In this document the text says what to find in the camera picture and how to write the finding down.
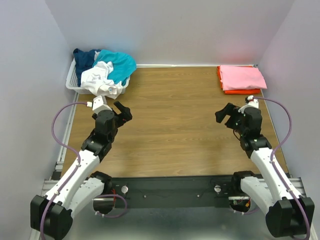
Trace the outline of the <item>white t shirt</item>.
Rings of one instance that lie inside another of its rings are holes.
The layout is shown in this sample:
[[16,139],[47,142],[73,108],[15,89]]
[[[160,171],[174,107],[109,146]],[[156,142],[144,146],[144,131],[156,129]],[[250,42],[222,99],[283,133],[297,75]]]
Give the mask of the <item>white t shirt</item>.
[[82,72],[80,87],[97,97],[105,96],[115,100],[126,90],[121,81],[116,83],[113,79],[109,79],[113,71],[114,66],[111,61],[98,61],[95,66]]

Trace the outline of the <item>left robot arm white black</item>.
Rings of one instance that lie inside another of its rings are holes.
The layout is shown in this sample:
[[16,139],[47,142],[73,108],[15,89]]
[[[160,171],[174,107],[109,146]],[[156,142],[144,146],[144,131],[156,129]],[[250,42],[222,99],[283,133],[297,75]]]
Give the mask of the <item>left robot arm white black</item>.
[[120,111],[116,113],[98,97],[84,105],[94,112],[94,129],[84,140],[81,150],[75,151],[76,159],[63,177],[30,203],[30,226],[39,231],[43,240],[46,237],[62,240],[71,229],[74,217],[94,198],[107,198],[112,207],[116,199],[121,199],[124,207],[128,207],[125,198],[116,194],[110,176],[90,173],[111,150],[119,127],[132,120],[131,110],[115,101],[114,106]]

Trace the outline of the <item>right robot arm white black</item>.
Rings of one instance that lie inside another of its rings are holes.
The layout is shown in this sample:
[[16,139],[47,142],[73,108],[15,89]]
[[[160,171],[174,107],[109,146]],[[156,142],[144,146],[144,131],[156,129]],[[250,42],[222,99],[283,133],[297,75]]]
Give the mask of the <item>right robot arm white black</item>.
[[250,171],[235,172],[230,191],[241,196],[244,193],[264,213],[266,226],[275,238],[311,235],[315,204],[304,197],[286,176],[268,139],[262,135],[263,117],[257,99],[239,107],[228,103],[215,113],[216,122],[226,116],[225,126],[239,134],[241,148],[259,169],[266,186]]

